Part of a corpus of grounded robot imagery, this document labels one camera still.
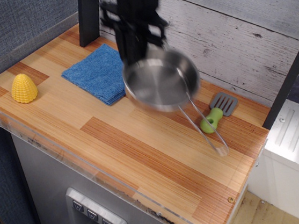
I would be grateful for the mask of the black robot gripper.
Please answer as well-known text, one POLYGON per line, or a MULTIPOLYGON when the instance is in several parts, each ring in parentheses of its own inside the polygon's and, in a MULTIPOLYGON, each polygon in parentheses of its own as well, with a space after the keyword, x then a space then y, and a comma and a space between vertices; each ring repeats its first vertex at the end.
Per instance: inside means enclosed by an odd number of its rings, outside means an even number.
POLYGON ((163 46, 167 22, 156 12, 158 0, 101 1, 102 23, 115 30, 121 60, 131 65, 146 55, 148 42, 163 46))

